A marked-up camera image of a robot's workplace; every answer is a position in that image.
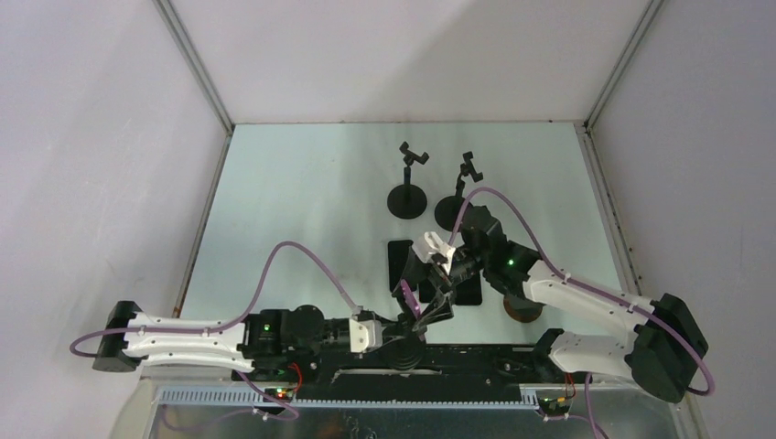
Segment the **small circuit board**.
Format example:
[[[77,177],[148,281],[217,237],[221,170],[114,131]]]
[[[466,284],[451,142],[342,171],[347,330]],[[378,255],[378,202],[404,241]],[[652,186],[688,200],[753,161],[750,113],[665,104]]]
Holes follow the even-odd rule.
[[[263,389],[263,392],[264,396],[262,397],[262,401],[266,403],[272,403],[276,401],[290,403],[292,400],[294,400],[295,397],[295,392],[293,389],[283,387],[265,388]]]
[[[538,412],[546,421],[564,420],[570,415],[572,402],[567,397],[541,399]]]

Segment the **left small circuit board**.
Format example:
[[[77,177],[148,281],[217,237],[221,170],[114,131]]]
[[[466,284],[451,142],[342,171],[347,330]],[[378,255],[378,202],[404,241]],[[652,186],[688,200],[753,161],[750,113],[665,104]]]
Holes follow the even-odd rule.
[[[276,401],[290,403],[292,400],[294,400],[295,397],[295,392],[293,389],[283,387],[265,388],[263,389],[263,392],[264,396],[262,397],[262,401],[266,403],[272,403]]]

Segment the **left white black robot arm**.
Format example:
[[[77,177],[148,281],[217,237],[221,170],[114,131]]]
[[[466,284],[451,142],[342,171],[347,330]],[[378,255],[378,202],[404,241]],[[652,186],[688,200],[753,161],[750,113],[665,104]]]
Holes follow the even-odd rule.
[[[317,359],[340,348],[356,357],[375,351],[391,369],[412,369],[422,358],[426,338],[413,322],[388,320],[370,311],[348,318],[326,318],[313,305],[265,309],[228,327],[220,320],[154,316],[133,301],[120,301],[100,335],[92,368],[131,372],[141,364],[193,365],[258,372],[280,380],[293,363]]]

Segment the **brown base phone stand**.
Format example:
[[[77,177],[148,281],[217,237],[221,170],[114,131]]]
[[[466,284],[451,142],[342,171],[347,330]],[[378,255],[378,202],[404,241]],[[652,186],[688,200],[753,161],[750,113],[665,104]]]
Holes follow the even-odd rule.
[[[524,324],[537,320],[544,310],[543,304],[515,296],[505,296],[502,304],[504,311],[511,319]]]

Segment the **black phone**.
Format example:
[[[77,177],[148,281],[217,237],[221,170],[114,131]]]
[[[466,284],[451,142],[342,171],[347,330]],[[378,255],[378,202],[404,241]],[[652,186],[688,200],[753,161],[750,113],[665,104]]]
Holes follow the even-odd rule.
[[[472,276],[455,287],[455,305],[480,306],[482,304],[482,285],[479,275]]]
[[[436,297],[436,288],[429,281],[423,281],[418,285],[419,301],[421,304],[430,304]]]

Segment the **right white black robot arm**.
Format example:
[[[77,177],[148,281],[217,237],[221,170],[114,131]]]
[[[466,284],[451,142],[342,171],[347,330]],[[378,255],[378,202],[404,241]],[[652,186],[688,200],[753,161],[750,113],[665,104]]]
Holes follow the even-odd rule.
[[[514,311],[532,314],[550,306],[605,330],[603,336],[546,330],[533,349],[538,379],[555,382],[577,372],[610,375],[671,403],[694,392],[691,382],[708,343],[684,300],[672,294],[651,300],[575,278],[540,252],[509,240],[486,207],[467,209],[460,233],[459,247],[427,232],[407,252],[393,294],[406,298],[423,283],[435,289],[426,310],[413,317],[414,332],[450,319],[458,287],[481,275]]]

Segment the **black front mounting rail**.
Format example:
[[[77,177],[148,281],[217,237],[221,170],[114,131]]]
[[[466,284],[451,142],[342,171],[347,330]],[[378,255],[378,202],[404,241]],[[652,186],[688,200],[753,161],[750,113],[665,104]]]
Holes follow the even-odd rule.
[[[464,405],[527,402],[530,385],[580,389],[582,372],[563,372],[532,347],[509,344],[426,344],[414,368],[389,368],[379,351],[354,354],[325,346],[258,359],[247,372],[254,383],[293,389],[298,402]]]

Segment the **right small circuit board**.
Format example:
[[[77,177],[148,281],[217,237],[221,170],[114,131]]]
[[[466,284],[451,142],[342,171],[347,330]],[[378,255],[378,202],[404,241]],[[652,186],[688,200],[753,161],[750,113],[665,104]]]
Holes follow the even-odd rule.
[[[538,412],[546,421],[564,420],[570,415],[572,402],[567,397],[541,399]]]

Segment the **teal blue phone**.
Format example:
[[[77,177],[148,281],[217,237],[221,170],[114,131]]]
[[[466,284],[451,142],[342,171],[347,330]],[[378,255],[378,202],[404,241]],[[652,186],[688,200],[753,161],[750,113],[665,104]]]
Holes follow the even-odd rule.
[[[390,293],[393,293],[402,279],[412,244],[412,240],[393,240],[387,242],[388,291]]]

